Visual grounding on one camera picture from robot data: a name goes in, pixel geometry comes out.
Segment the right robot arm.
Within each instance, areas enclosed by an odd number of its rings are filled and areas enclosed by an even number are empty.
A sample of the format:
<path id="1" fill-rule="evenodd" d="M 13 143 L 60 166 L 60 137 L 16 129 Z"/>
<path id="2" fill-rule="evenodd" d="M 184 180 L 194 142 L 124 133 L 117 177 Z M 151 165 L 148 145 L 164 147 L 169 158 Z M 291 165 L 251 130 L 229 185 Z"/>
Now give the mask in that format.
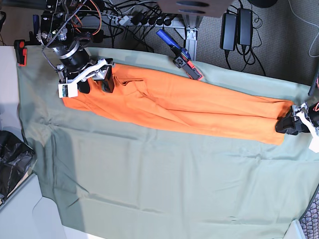
<path id="1" fill-rule="evenodd" d="M 60 60 L 60 64 L 52 66 L 59 76 L 60 98 L 90 93 L 89 79 L 99 82 L 107 93 L 112 93 L 115 87 L 113 59 L 98 59 L 87 50 L 89 43 L 103 38 L 101 23 L 95 29 L 84 28 L 81 20 L 88 13 L 102 20 L 101 1 L 48 0 L 41 16 L 37 38 L 44 49 L 52 49 Z"/>

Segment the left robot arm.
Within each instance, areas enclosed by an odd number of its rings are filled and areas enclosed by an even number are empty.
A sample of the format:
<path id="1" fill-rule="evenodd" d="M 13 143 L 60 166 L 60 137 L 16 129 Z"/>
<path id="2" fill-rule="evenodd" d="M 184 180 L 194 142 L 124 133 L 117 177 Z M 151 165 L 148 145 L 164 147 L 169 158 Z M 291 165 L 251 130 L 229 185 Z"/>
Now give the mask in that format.
<path id="1" fill-rule="evenodd" d="M 306 126 L 297 113 L 304 113 L 304 117 L 312 125 Z M 278 133 L 298 135 L 310 133 L 311 129 L 319 134 L 319 73 L 315 74 L 312 85 L 308 92 L 308 99 L 301 105 L 292 105 L 288 113 L 278 120 L 275 130 Z"/>

